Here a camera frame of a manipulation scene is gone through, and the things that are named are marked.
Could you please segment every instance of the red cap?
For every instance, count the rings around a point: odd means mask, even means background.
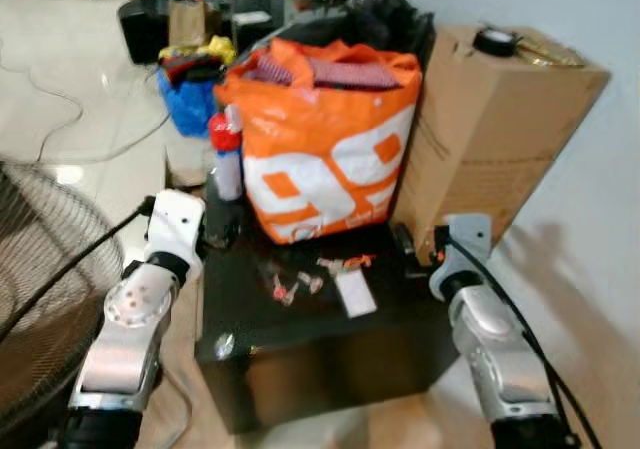
[[[242,133],[229,130],[227,117],[219,112],[209,119],[209,136],[216,151],[235,151],[242,144]]]

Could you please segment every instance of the power cord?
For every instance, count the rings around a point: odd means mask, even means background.
[[[547,359],[547,356],[542,350],[542,346],[540,345],[540,342],[538,341],[535,334],[533,333],[533,329],[531,329],[531,326],[525,319],[522,312],[520,312],[520,310],[518,309],[518,306],[516,306],[515,302],[513,302],[513,299],[509,297],[509,295],[504,290],[502,285],[493,276],[493,274],[489,272],[486,266],[482,264],[467,248],[465,248],[462,244],[460,244],[455,239],[452,239],[451,237],[449,237],[449,242],[453,247],[455,247],[458,251],[460,251],[460,253],[464,257],[466,257],[469,260],[469,262],[471,262],[471,264],[473,264],[478,271],[480,271],[480,273],[485,277],[485,279],[489,283],[489,286],[491,287],[491,289],[507,306],[509,306],[509,308],[515,314],[516,318],[518,319],[518,322],[523,328],[523,331],[524,331],[523,335],[525,340],[531,346],[533,351],[538,355],[538,357],[542,361],[542,364],[544,365],[545,371],[547,373],[547,377],[549,378],[549,383],[551,386],[553,397],[555,399],[556,407],[558,409],[558,414],[562,422],[566,425],[567,428],[570,427],[566,412],[562,405],[562,399],[560,397],[558,389],[562,391],[562,393],[566,396],[567,400],[569,401],[569,404],[573,408],[576,416],[578,417],[578,420],[580,421],[580,424],[582,425],[585,433],[587,434],[587,438],[589,439],[591,446],[594,449],[602,449],[602,445],[598,440],[595,430],[591,426],[591,423],[589,422],[589,419],[587,418],[587,415],[584,409],[580,405],[580,402],[575,397],[575,395],[573,394],[569,386],[567,386],[567,384],[564,382],[560,374],[558,374],[558,371],[556,371],[556,369],[553,367],[549,359]]]
[[[54,96],[54,97],[58,97],[60,99],[68,101],[68,102],[71,102],[71,103],[75,104],[77,109],[78,109],[78,112],[76,113],[76,115],[73,116],[71,119],[69,119],[68,121],[60,124],[59,126],[54,127],[49,132],[47,132],[47,134],[42,139],[42,142],[40,143],[40,148],[38,149],[38,154],[36,156],[35,161],[23,161],[23,162],[26,162],[26,163],[35,162],[36,164],[41,164],[41,165],[61,165],[62,164],[62,165],[75,165],[75,166],[87,166],[87,165],[91,165],[91,164],[98,164],[100,162],[108,162],[108,161],[111,161],[112,159],[115,159],[116,157],[120,157],[124,153],[130,151],[135,146],[140,144],[145,139],[148,139],[149,137],[151,137],[153,134],[155,134],[157,131],[159,131],[162,128],[162,126],[164,126],[165,123],[169,120],[169,113],[167,112],[167,114],[165,114],[163,116],[163,118],[157,124],[155,124],[148,132],[146,132],[142,136],[138,137],[136,140],[134,140],[134,141],[132,141],[132,142],[130,142],[128,144],[125,144],[122,147],[119,147],[118,149],[115,149],[114,151],[112,151],[112,152],[110,152],[110,153],[108,153],[108,154],[106,154],[104,156],[95,157],[95,158],[78,158],[78,159],[74,159],[74,158],[71,158],[71,159],[56,159],[56,158],[44,159],[43,158],[44,150],[45,150],[45,147],[46,147],[47,142],[49,141],[49,139],[51,139],[51,137],[54,134],[57,134],[58,132],[62,131],[63,129],[67,129],[69,127],[72,127],[76,123],[78,123],[78,121],[80,121],[80,119],[82,119],[84,117],[84,114],[85,114],[84,106],[83,106],[82,102],[79,101],[78,99],[76,99],[75,97],[72,97],[72,96],[70,96],[68,94],[64,94],[62,92],[52,91],[52,90],[46,89],[46,88],[42,87],[41,85],[39,85],[33,78],[33,73],[31,71],[31,67],[12,68],[12,67],[8,67],[8,66],[4,65],[4,63],[2,61],[2,50],[3,49],[4,49],[4,39],[2,39],[2,37],[0,37],[0,69],[2,69],[3,71],[6,71],[6,72],[14,73],[14,74],[26,74],[29,82],[31,83],[31,85],[37,91],[42,92],[44,94],[48,94],[48,95]],[[157,67],[153,67],[152,70],[150,70],[149,73],[145,76],[144,82],[143,82],[143,85],[145,87],[146,87],[146,84],[149,81],[149,79],[156,72],[157,72]]]
[[[2,69],[5,72],[9,72],[9,73],[13,73],[13,74],[26,74],[27,75],[27,79],[29,80],[31,85],[37,91],[42,92],[43,94],[48,94],[50,96],[60,98],[60,99],[65,100],[67,102],[71,102],[72,104],[74,104],[76,106],[76,108],[78,110],[76,115],[73,116],[71,119],[69,119],[66,122],[63,122],[59,126],[56,126],[53,129],[51,129],[49,132],[47,132],[47,134],[44,136],[44,139],[42,139],[42,142],[40,144],[40,148],[38,149],[38,155],[36,156],[36,162],[39,162],[42,159],[42,154],[44,152],[44,148],[45,148],[45,146],[47,144],[47,141],[51,138],[51,136],[53,136],[54,134],[62,131],[63,129],[66,129],[68,127],[73,126],[80,119],[82,119],[82,117],[84,116],[84,106],[82,105],[82,102],[80,102],[75,97],[72,97],[72,96],[70,96],[68,94],[64,94],[63,92],[52,91],[52,90],[46,89],[46,88],[42,87],[41,85],[39,85],[35,81],[35,79],[33,78],[33,73],[31,71],[31,66],[30,67],[26,67],[26,68],[25,67],[13,68],[13,67],[8,67],[8,66],[4,65],[4,62],[2,61],[2,49],[4,49],[4,39],[2,39],[2,37],[0,37],[0,69]]]
[[[104,244],[106,241],[111,239],[113,236],[118,233],[121,229],[127,226],[131,221],[133,221],[139,215],[151,215],[153,212],[153,205],[155,202],[155,198],[148,196],[145,198],[144,202],[138,206],[138,208],[125,217],[120,224],[114,226],[109,231],[107,231],[104,235],[102,235],[98,240],[87,246],[80,253],[75,255],[71,260],[62,266],[58,272],[56,272],[46,283],[44,283],[37,291],[35,291],[31,297],[24,303],[20,309],[11,314],[9,319],[5,322],[2,329],[0,329],[0,344],[7,338],[7,336],[11,333],[13,328],[20,322],[20,320],[38,303],[42,297],[53,287],[55,286],[69,271],[71,271],[74,267],[76,267],[85,257],[91,254],[94,250],[96,250],[100,245]]]

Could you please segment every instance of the black box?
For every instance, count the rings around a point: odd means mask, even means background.
[[[424,392],[453,363],[446,305],[427,279],[405,279],[403,256],[386,224],[276,246],[248,203],[218,200],[209,184],[207,233],[227,252],[205,262],[203,335],[196,360],[230,433],[243,433],[350,406]],[[377,311],[349,319],[318,257],[374,254],[363,274]],[[273,273],[287,288],[298,271],[324,278],[290,307],[272,297]]]

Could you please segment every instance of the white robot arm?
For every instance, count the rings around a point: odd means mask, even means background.
[[[133,448],[160,365],[159,349],[178,292],[196,280],[204,203],[178,191],[155,199],[145,261],[109,291],[58,440],[67,449]]]
[[[436,230],[436,250],[444,259],[429,286],[434,297],[449,304],[454,344],[469,363],[496,448],[580,447],[559,417],[545,366],[523,327],[460,250],[481,264],[488,260],[489,216],[452,215],[446,223]]]

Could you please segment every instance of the red clip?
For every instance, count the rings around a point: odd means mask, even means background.
[[[355,269],[360,266],[371,267],[371,262],[376,258],[373,254],[363,254],[362,256],[352,257],[344,262],[345,269]]]
[[[277,286],[273,290],[273,298],[276,301],[281,301],[282,299],[284,299],[284,296],[286,295],[287,295],[287,289],[284,286]]]

